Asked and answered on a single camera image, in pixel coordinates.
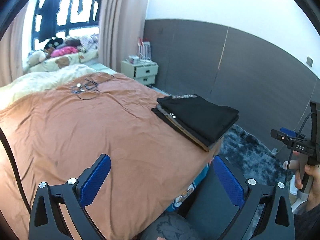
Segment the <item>pink curtain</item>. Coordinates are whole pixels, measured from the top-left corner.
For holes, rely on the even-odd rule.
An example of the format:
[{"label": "pink curtain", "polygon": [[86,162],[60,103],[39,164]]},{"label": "pink curtain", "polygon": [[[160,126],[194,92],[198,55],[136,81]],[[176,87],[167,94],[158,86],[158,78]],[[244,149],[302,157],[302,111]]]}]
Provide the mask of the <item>pink curtain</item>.
[{"label": "pink curtain", "polygon": [[0,87],[23,75],[22,30],[27,6],[18,13],[0,41]]},{"label": "pink curtain", "polygon": [[99,18],[99,61],[120,72],[121,61],[137,53],[148,0],[102,0]]}]

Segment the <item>wall seam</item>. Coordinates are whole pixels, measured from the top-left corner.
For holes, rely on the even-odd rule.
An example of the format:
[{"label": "wall seam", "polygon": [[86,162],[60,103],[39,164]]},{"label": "wall seam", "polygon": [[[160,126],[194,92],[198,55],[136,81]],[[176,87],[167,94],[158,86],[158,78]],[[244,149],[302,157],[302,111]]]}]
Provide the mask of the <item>wall seam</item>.
[{"label": "wall seam", "polygon": [[165,74],[165,79],[164,79],[164,88],[167,90],[167,79],[168,79],[168,73],[169,73],[169,66],[170,66],[170,52],[171,52],[171,48],[172,48],[172,45],[173,45],[173,42],[174,42],[174,38],[175,38],[175,33],[176,33],[176,30],[177,30],[177,23],[175,22],[174,24],[174,31],[173,31],[173,35],[172,35],[172,40],[171,40],[171,44],[169,46],[169,49],[168,49],[168,67],[167,67],[167,72]]},{"label": "wall seam", "polygon": [[226,43],[227,43],[228,32],[229,32],[229,26],[228,26],[228,28],[227,28],[226,38],[225,38],[225,40],[224,40],[224,44],[223,44],[223,48],[222,48],[221,57],[220,57],[220,61],[219,61],[219,64],[218,64],[218,69],[217,69],[217,72],[216,72],[216,76],[214,77],[213,84],[212,84],[212,86],[211,86],[210,95],[212,94],[214,84],[215,84],[215,82],[216,82],[216,80],[217,80],[217,76],[218,76],[218,73],[219,73],[219,71],[220,71],[220,65],[221,65],[221,62],[222,62],[222,57],[223,57],[224,49],[225,49]]}]

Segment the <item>cable on bed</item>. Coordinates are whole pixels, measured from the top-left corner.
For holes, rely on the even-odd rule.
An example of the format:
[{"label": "cable on bed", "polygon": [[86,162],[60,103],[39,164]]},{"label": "cable on bed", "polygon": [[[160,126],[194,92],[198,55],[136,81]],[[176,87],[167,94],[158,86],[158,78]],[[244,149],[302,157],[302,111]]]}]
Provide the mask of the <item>cable on bed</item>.
[{"label": "cable on bed", "polygon": [[29,204],[29,202],[27,200],[26,194],[24,193],[24,190],[23,190],[23,187],[22,187],[22,182],[21,182],[21,179],[20,179],[19,170],[18,170],[16,161],[14,159],[11,147],[9,145],[9,142],[8,142],[6,136],[4,135],[4,132],[2,131],[1,127],[0,127],[0,141],[2,142],[4,150],[6,151],[6,153],[8,155],[8,158],[9,158],[11,167],[13,169],[13,174],[14,174],[14,177],[15,177],[15,179],[17,181],[18,189],[19,189],[20,195],[22,197],[22,200],[23,200],[23,202],[24,202],[29,214],[31,214],[31,207],[30,207],[30,204]]},{"label": "cable on bed", "polygon": [[[71,92],[76,94],[77,97],[81,100],[91,100],[91,99],[96,98],[98,95],[100,95],[100,90],[98,90],[99,83],[97,83],[93,80],[89,80],[87,78],[85,79],[85,81],[86,81],[86,83],[84,83],[84,84],[78,83],[76,86],[71,87]],[[94,92],[96,95],[91,98],[80,97],[80,95],[85,92]]]}]

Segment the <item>electrical outlet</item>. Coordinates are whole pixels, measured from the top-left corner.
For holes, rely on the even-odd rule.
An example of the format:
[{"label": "electrical outlet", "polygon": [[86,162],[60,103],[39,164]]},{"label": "electrical outlet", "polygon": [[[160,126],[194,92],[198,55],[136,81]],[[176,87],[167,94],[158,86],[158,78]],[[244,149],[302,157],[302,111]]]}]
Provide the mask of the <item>electrical outlet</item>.
[{"label": "electrical outlet", "polygon": [[308,58],[307,58],[307,64],[308,64],[310,67],[312,67],[313,59],[310,58],[310,57],[308,57]]}]

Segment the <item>screw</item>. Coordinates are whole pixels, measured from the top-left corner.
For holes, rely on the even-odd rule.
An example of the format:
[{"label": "screw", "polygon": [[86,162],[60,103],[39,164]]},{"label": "screw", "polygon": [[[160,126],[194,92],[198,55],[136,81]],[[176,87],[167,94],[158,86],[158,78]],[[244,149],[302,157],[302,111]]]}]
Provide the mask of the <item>screw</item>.
[{"label": "screw", "polygon": [[248,179],[248,183],[250,185],[256,185],[256,181],[254,179]]},{"label": "screw", "polygon": [[39,184],[39,188],[44,188],[45,185],[47,185],[45,182],[41,182],[41,183]]},{"label": "screw", "polygon": [[279,188],[284,188],[284,184],[282,182],[278,182],[278,187]]},{"label": "screw", "polygon": [[75,184],[76,181],[77,180],[75,178],[68,179],[68,184],[70,184],[70,185]]}]

